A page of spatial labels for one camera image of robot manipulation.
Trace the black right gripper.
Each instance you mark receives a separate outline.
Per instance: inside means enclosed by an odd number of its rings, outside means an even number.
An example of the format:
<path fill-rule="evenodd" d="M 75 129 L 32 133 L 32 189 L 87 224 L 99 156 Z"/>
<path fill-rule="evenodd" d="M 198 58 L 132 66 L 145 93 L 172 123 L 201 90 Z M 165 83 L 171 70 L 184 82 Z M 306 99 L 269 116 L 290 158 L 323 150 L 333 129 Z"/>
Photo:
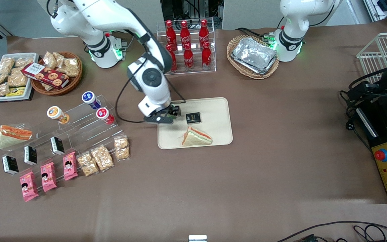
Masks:
<path fill-rule="evenodd" d="M 165 118 L 166 121 L 172 120 L 172 117 L 180 117 L 181 116 L 180 106 L 177 106 L 171 103 L 168 107 L 160 110 L 160 115 Z"/>

